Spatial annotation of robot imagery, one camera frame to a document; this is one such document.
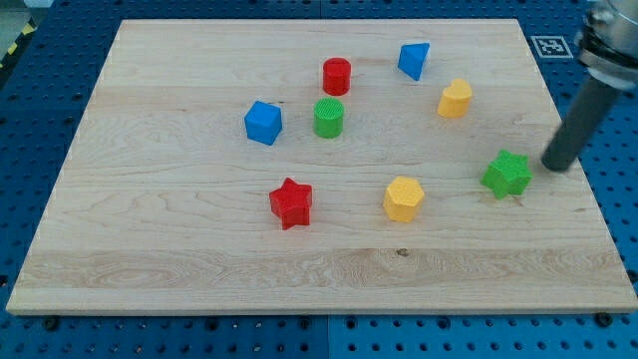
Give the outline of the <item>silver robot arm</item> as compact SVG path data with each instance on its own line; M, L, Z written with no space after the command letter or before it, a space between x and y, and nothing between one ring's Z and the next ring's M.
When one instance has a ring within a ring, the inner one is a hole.
M593 1L575 42L594 79L620 91L637 86L637 0Z

